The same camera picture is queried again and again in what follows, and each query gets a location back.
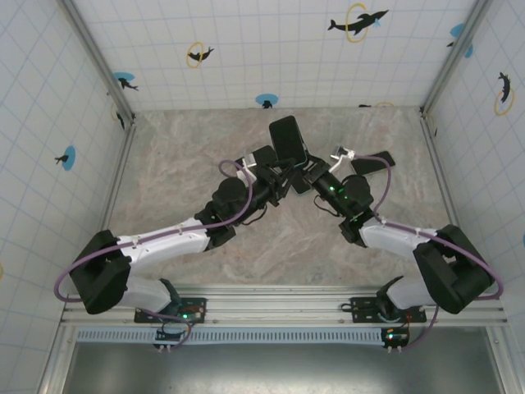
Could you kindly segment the aluminium side rail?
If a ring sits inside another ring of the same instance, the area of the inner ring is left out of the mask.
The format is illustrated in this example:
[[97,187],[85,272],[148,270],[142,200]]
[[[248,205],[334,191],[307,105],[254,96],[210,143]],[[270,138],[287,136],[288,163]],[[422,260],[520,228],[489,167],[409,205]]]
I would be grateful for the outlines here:
[[99,221],[97,230],[102,231],[107,228],[107,225],[111,221],[112,212],[115,207],[116,198],[121,185],[121,180],[126,168],[127,159],[130,154],[130,148],[135,137],[136,124],[133,122],[126,129],[125,138],[122,141],[118,155],[116,157],[116,163],[112,174],[112,181],[108,189],[106,202],[103,208],[103,215]]
[[446,180],[445,171],[441,164],[441,160],[439,158],[438,151],[436,148],[436,143],[431,133],[431,127],[429,126],[427,119],[424,116],[420,116],[420,124],[422,128],[422,133],[425,137],[425,141],[427,144],[427,149],[431,157],[431,163],[434,169],[434,173],[436,175],[436,181],[440,189],[441,198],[443,199],[445,211],[450,222],[460,227],[461,224],[459,221],[459,216],[454,206],[452,194],[450,192],[450,188]]

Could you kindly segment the small black controller board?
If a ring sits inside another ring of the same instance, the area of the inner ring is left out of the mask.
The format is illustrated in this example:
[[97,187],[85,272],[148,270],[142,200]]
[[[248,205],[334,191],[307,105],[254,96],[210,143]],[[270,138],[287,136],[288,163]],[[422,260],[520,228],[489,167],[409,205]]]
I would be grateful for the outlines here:
[[158,353],[168,352],[179,347],[186,337],[186,330],[179,332],[167,332],[163,328],[159,328],[156,331],[153,346],[157,349]]
[[401,351],[406,347],[410,340],[410,332],[407,327],[383,328],[381,330],[383,347],[390,354],[393,351]]

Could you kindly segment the aluminium corner post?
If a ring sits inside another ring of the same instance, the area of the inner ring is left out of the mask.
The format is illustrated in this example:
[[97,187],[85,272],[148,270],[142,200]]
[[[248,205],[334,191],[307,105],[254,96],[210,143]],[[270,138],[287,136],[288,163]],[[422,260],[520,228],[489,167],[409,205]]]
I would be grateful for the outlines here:
[[116,110],[122,117],[123,121],[128,125],[132,125],[135,119],[133,110],[131,109],[120,84],[114,77],[106,59],[98,47],[93,35],[91,34],[88,25],[83,16],[80,14],[78,7],[74,0],[56,0],[57,5],[64,13],[68,23],[75,32],[80,41],[84,51],[89,60],[92,62],[99,77],[102,79],[109,96],[116,105]]
[[463,24],[463,29],[459,37],[454,41],[451,52],[439,70],[430,93],[420,107],[420,113],[423,119],[426,119],[436,106],[439,97],[442,95],[454,71],[464,58],[464,54],[467,52],[469,46],[473,43],[474,36],[493,2],[494,0],[476,0],[474,2],[468,18]]

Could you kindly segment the aluminium mounting rail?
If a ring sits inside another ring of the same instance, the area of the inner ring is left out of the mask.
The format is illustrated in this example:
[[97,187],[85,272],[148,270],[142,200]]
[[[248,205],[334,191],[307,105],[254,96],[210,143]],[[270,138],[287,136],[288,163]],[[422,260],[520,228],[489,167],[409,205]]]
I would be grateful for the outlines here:
[[[340,305],[356,296],[374,296],[377,289],[351,286],[176,285],[182,297],[208,300],[200,327],[298,328],[353,325]],[[90,315],[82,304],[66,304],[64,326],[136,326],[135,311],[116,307]],[[434,328],[506,327],[498,300],[473,301],[460,314],[440,310]]]

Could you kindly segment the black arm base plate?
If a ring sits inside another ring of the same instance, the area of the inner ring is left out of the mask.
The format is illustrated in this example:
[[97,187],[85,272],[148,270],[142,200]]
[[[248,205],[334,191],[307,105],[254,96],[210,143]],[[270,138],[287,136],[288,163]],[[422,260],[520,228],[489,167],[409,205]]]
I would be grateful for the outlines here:
[[[207,312],[207,299],[206,298],[188,298],[183,297],[180,299],[178,305],[168,305],[160,314],[176,316],[183,318],[189,323],[204,323],[205,315]],[[141,309],[135,311],[134,316],[135,323],[174,323],[173,319],[164,319],[152,316],[151,314],[145,313]]]
[[350,313],[354,323],[425,323],[427,316],[419,307],[397,309],[388,306],[382,310],[376,297],[352,297],[339,306],[341,312]]

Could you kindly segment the grey metal panel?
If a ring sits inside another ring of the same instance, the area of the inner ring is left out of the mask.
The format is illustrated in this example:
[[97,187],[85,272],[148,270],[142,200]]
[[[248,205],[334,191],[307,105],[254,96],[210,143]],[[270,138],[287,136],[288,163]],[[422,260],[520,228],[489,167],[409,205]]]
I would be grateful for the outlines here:
[[410,350],[358,345],[82,343],[63,394],[501,394],[481,335],[439,332]]

